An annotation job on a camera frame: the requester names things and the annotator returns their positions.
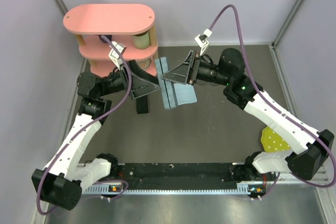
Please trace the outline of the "black glasses case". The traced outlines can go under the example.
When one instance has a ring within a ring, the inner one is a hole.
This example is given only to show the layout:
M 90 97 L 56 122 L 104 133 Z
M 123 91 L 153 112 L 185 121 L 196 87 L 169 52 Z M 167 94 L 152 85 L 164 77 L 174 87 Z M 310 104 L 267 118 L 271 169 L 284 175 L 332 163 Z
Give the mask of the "black glasses case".
M 149 112 L 148 96 L 142 96 L 136 99 L 137 114 L 147 114 Z

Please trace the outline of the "blue grey glasses case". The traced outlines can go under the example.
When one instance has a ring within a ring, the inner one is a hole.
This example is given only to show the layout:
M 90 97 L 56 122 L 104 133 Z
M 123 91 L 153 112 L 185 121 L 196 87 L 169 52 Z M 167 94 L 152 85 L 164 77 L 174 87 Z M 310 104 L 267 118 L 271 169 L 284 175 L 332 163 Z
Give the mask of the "blue grey glasses case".
M 155 67 L 157 71 L 157 77 L 160 85 L 163 105 L 166 110 L 171 110 L 177 107 L 177 101 L 175 98 L 175 91 L 173 83 L 166 81 L 162 78 L 163 74 L 168 72 L 169 67 L 166 57 L 160 57 L 155 59 Z

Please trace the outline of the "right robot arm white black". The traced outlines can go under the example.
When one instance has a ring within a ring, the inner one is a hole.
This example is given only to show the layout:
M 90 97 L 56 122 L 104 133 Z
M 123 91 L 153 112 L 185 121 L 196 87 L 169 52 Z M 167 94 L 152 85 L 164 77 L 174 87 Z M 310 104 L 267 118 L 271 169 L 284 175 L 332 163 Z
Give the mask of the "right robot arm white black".
M 166 109 L 185 102 L 196 102 L 194 94 L 187 95 L 182 88 L 192 88 L 198 81 L 223 85 L 223 94 L 229 102 L 254 116 L 277 133 L 289 145 L 286 151 L 255 152 L 245 161 L 245 174 L 252 180 L 265 173 L 292 173 L 309 182 L 331 154 L 334 135 L 329 130 L 318 131 L 307 126 L 280 106 L 258 83 L 245 74 L 246 64 L 239 50 L 224 49 L 218 63 L 206 61 L 194 50 L 178 66 L 169 69 L 167 59 L 155 62 L 162 97 Z

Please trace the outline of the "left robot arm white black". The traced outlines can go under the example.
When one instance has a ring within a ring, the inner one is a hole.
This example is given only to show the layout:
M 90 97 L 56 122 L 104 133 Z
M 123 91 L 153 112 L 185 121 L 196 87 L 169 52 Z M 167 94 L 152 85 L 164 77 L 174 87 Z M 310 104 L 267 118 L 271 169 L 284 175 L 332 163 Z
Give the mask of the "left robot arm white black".
M 43 169 L 36 169 L 32 182 L 37 193 L 39 213 L 41 201 L 72 210 L 90 186 L 106 178 L 120 176 L 118 160 L 111 154 L 99 154 L 91 163 L 78 167 L 94 135 L 106 118 L 127 98 L 139 99 L 159 90 L 159 81 L 131 60 L 106 77 L 83 72 L 77 78 L 78 95 L 82 98 L 75 121 L 56 155 Z

